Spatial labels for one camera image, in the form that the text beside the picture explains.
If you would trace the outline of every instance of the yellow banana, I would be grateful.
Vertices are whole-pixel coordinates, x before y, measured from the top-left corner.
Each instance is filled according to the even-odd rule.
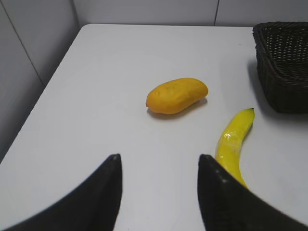
[[[254,122],[253,108],[240,111],[222,133],[216,151],[216,160],[243,186],[247,187],[239,168],[243,139]]]

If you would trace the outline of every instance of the plastic fruit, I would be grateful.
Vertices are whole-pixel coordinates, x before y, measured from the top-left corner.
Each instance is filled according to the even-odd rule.
[[[243,139],[251,128],[254,118],[255,112],[253,108],[248,108],[237,113],[222,133],[215,157],[245,187],[247,186],[239,168],[240,150]]]
[[[175,114],[208,94],[207,86],[195,78],[179,78],[163,83],[152,90],[146,100],[151,111]]]

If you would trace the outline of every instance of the basket rim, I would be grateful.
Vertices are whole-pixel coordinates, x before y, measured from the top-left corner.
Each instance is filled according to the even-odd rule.
[[[301,88],[308,90],[308,85],[302,86],[301,84],[308,83],[307,80],[304,79],[303,81],[293,78],[292,76],[286,75],[282,73],[280,68],[277,66],[276,61],[273,59],[272,54],[269,51],[269,48],[267,46],[267,43],[263,37],[262,29],[266,27],[306,27],[308,29],[308,22],[268,22],[268,23],[260,23],[253,27],[253,36],[255,38],[256,42],[256,50],[261,55],[261,58],[263,59],[263,62],[267,63],[267,66],[269,67],[269,64],[272,66],[273,71],[275,72],[275,82],[279,83],[280,85],[290,85],[292,84],[293,87],[296,86],[296,88]]]

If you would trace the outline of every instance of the yellow mango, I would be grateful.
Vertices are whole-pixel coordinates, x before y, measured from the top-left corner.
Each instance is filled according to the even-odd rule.
[[[178,113],[208,94],[207,86],[195,78],[179,78],[163,83],[152,90],[146,100],[151,111],[163,114]]]

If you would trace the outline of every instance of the wicker basket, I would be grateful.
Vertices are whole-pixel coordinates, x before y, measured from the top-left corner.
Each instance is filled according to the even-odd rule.
[[[269,104],[280,113],[308,113],[308,23],[262,23],[253,32]]]

